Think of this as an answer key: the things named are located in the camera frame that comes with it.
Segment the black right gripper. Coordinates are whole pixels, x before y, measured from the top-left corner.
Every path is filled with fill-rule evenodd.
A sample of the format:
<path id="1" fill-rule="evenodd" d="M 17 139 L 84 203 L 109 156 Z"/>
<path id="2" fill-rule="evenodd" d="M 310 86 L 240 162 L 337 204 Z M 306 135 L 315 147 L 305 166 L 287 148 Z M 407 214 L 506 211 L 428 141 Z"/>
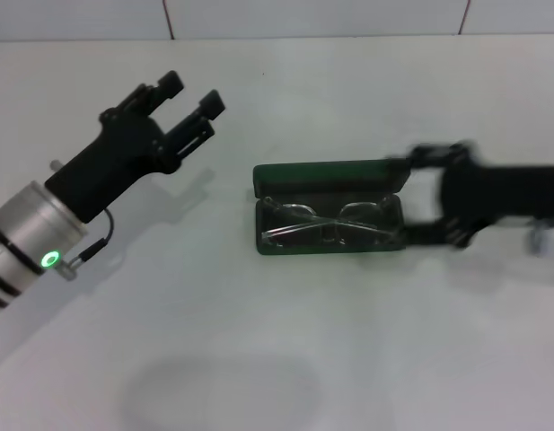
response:
<path id="1" fill-rule="evenodd" d="M 439 199 L 443 219 L 403 226 L 407 246 L 467 246 L 505 218 L 554 228 L 554 165 L 486 165 L 465 144 L 414 145 L 386 159 L 388 172 L 444 169 Z"/>

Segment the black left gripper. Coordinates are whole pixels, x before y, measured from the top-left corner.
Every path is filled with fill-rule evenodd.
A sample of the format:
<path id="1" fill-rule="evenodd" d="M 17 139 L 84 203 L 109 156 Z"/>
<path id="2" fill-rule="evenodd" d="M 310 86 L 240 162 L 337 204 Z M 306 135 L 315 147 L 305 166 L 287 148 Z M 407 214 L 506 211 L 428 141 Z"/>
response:
<path id="1" fill-rule="evenodd" d="M 45 188 L 89 223 L 140 178 L 176 172 L 179 162 L 215 134 L 212 121 L 225 110 L 218 90 L 212 90 L 166 135 L 153 119 L 138 115 L 152 114 L 183 88 L 174 70 L 156 85 L 138 85 L 118 105 L 118 111 L 135 113 L 102 114 L 98 137 L 46 180 Z"/>

